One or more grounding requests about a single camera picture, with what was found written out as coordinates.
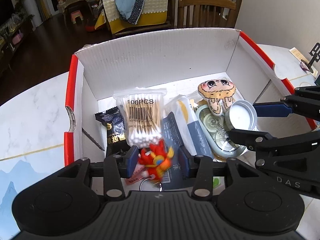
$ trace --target wooden chair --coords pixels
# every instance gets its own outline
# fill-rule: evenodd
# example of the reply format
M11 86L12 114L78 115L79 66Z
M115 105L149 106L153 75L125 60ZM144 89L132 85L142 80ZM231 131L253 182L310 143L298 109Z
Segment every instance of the wooden chair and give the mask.
M187 7L186 27L190 27L190 6L193 5L192 27L227 27L234 28L236 3L231 0L179 0L178 28L184 27L184 11ZM223 10L230 9L227 20Z

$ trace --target metal lid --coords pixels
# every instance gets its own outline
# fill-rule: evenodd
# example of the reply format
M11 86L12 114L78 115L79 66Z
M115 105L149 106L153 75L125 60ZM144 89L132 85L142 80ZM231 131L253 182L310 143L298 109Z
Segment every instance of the metal lid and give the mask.
M229 129L253 130L258 120L253 105L245 100L234 102L225 117Z

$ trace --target black snack package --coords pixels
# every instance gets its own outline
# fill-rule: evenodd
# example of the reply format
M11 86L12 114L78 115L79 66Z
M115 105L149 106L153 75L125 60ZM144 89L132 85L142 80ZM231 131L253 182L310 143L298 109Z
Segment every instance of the black snack package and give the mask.
M96 120L107 128L107 154L125 155L130 146L124 135L124 119L116 106L109 110L95 114Z

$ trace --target box flap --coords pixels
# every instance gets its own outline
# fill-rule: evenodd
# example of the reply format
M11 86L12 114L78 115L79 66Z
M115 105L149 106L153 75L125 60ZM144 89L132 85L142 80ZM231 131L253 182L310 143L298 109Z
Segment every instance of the box flap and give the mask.
M259 61L247 52L241 42L236 45L227 74L240 90L244 99L250 103L255 102L270 80Z
M98 113L98 101L92 94L85 78L82 87L82 128L103 148L100 122L95 119L94 114Z
M64 134L65 165L82 157L82 82L83 65L72 55L65 107L69 114L70 128Z
M239 33L227 28L142 33L95 44L76 55L100 100L120 90L225 72Z

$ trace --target television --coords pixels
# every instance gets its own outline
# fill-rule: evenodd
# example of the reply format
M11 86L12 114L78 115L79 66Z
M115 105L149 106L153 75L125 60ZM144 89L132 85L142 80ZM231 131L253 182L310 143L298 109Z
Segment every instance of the television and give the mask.
M4 24L14 13L14 7L11 0L0 0L0 26Z

